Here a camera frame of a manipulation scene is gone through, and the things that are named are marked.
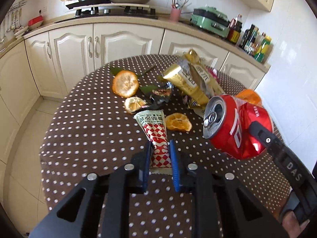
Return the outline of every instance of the red bowl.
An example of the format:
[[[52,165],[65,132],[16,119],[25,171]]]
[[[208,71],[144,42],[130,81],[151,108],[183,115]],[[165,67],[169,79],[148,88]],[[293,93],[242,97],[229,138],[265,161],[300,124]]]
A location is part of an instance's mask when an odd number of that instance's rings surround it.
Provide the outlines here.
[[[39,21],[42,21],[43,20],[43,16],[40,15],[40,16],[37,16],[36,18],[33,18],[32,20],[29,20],[28,22],[28,26],[31,26]]]

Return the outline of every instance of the tile floor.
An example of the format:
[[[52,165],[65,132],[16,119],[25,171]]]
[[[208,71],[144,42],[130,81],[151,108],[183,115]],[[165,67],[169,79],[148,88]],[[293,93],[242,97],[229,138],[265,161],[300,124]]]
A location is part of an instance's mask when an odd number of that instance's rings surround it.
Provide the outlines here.
[[[39,148],[60,103],[43,100],[32,116],[11,166],[5,210],[21,234],[30,232],[46,216]]]

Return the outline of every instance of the utensil holder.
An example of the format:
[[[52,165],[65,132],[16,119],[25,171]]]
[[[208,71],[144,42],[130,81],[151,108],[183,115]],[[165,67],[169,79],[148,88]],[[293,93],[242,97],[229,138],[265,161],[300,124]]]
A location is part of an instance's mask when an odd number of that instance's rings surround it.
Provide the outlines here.
[[[181,9],[172,8],[170,20],[173,22],[178,22],[180,19],[180,13],[182,12]]]

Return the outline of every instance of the crushed can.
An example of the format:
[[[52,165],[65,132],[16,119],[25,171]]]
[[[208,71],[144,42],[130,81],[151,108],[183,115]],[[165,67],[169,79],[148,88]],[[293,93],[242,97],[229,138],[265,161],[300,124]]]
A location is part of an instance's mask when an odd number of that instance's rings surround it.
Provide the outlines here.
[[[215,96],[206,106],[203,136],[209,139],[216,149],[236,159],[252,158],[265,149],[248,132],[253,121],[258,121],[273,131],[273,122],[264,108],[227,94]]]

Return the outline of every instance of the brown tablecloth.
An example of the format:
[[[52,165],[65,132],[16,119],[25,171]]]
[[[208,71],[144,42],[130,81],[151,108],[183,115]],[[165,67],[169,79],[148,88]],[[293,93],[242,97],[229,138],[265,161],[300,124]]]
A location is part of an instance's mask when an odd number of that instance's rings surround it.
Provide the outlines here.
[[[133,116],[124,112],[125,99],[111,89],[109,66],[137,74],[157,65],[140,78],[141,85],[158,84],[156,76],[174,63],[177,56],[144,55],[109,63],[84,77],[57,109],[41,146],[42,181],[51,210],[84,176],[91,172],[105,175],[130,161],[146,137]],[[220,85],[235,95],[244,86],[219,73]],[[202,118],[182,104],[179,92],[164,108],[169,115],[188,116],[193,129],[181,133],[167,131],[168,139],[213,173],[234,173],[264,206],[276,214],[288,196],[289,183],[266,152],[251,160],[235,160],[217,151],[202,137]],[[152,174],[144,195],[130,199],[130,237],[191,237],[191,195],[174,191],[172,177]]]

